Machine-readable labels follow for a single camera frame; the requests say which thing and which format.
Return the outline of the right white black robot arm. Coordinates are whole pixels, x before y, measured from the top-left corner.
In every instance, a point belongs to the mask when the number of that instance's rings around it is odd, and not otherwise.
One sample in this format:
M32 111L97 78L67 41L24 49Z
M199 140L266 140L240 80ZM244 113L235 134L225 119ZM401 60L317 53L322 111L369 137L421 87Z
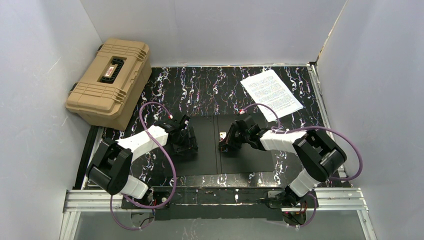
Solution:
M296 154L303 170L273 200L298 203L320 183L326 182L347 160L346 153L322 127L300 131L278 131L275 126L261 128L248 114L240 115L219 141L221 151L238 150L243 144L260 151Z

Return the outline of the printed white paper sheets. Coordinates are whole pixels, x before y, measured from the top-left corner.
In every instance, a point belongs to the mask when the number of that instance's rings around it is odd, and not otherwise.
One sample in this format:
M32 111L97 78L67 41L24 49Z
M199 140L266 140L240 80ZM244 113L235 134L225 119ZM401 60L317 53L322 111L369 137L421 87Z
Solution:
M277 73L270 69L241 81L268 122L304 108Z

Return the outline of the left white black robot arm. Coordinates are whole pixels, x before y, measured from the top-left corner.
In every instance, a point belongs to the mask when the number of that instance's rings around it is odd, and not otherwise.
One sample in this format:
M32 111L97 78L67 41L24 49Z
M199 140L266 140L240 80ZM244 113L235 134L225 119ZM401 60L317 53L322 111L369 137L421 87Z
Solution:
M190 120L186 114L180 120L170 116L128 138L105 138L88 165L86 177L112 196L124 194L142 199L153 189L130 174L133 161L160 147L165 149L167 156L184 156L198 151Z

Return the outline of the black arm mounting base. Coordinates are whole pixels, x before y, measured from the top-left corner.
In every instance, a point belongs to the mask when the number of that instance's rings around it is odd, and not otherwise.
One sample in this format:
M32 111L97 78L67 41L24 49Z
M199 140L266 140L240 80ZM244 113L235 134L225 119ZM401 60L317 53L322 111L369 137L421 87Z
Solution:
M303 224L318 207L312 192L291 204L280 187L177 187L170 202L155 210L155 220L265 219Z

